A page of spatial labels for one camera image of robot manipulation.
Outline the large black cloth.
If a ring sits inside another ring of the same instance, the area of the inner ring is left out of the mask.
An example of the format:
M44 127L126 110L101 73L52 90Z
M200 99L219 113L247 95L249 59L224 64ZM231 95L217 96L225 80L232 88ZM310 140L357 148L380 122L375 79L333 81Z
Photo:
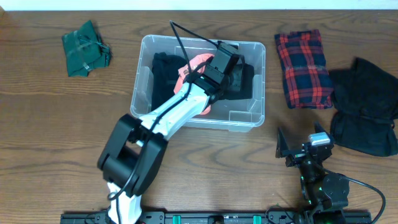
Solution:
M363 58L330 71L337 113L330 133L339 146L372 156L397 154L397 78Z

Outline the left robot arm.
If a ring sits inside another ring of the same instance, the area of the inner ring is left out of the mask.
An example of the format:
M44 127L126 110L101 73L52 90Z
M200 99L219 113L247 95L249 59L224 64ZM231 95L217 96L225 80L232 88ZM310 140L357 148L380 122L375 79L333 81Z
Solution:
M169 139L233 86L238 61L244 56L209 58L190 70L179 92L156 110L118 120L97 163L109 186L109 223L138 221L141 195L155 179Z

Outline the green folded cloth bundle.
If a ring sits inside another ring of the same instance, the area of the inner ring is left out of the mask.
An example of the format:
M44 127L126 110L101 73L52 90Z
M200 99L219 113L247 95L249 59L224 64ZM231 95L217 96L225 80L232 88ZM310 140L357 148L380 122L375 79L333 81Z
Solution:
M69 77L87 77L92 70L110 64L111 49L103 43L91 20L63 35L62 44Z

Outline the black cloth bundle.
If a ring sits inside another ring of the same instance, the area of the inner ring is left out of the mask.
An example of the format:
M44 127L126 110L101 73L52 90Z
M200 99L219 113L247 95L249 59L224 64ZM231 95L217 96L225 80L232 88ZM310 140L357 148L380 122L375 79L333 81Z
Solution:
M236 65L231 72L233 80L223 93L221 100L246 100L252 98L254 67L241 63Z

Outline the clear plastic storage container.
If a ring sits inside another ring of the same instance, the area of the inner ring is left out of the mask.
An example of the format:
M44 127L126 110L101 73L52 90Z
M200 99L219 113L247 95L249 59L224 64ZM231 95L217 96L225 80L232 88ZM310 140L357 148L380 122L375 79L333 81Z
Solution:
M266 48L260 42L228 40L227 43L236 46L244 55L245 62L254 67L251 97L244 100L219 100L211 106L208 114L188 120L185 123L186 127L226 129L246 133L252 128L261 126L265 120ZM130 113L137 118L152 110L154 91L152 61L154 54L161 52L183 57L176 37L147 35L142 39L130 106Z

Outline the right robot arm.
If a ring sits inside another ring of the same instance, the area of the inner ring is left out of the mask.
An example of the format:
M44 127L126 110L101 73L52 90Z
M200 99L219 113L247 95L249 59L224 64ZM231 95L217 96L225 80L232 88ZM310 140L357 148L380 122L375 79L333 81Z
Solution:
M347 223L343 209L348 205L349 181L326 171L323 161L332 155L334 140L318 122L315 132L301 148L292 149L278 129L276 158L284 158L287 167L300 171L300 185L307 208L294 215L294 223Z

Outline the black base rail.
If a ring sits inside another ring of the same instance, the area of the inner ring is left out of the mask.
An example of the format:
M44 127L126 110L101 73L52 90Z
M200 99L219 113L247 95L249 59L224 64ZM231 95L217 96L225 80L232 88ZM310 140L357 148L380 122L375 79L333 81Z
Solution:
M144 212L137 224L290 224L290 223L371 223L369 212L325 212L307 216L281 209L264 213L165 213Z

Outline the pink t-shirt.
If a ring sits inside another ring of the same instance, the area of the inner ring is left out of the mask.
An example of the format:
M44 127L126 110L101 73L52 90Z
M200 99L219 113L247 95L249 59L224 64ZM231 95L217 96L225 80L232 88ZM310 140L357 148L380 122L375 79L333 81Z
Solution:
M214 54L200 54L195 56L193 59L190 60L190 67L192 70L196 69L199 64L210 61L215 55ZM181 67L178 69L178 79L174 87L174 93L177 94L181 87L183 86L183 81L185 77L188 75L188 65ZM205 115L211 111L211 106L207 106L204 111L200 114Z

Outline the dark navy cloth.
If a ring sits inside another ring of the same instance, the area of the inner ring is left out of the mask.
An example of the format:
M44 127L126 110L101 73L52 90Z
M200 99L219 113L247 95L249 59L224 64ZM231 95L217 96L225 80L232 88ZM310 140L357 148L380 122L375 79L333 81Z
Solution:
M178 55L168 55L165 52L154 54L152 61L154 76L152 111L174 96L174 87L179 77L178 69L186 64L186 60Z

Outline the red plaid folded cloth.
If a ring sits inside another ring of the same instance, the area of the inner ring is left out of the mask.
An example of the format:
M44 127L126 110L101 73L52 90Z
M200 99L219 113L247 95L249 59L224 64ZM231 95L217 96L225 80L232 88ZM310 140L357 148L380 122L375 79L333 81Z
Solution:
M332 108L333 84L326 67L320 31L276 34L274 40L288 108Z

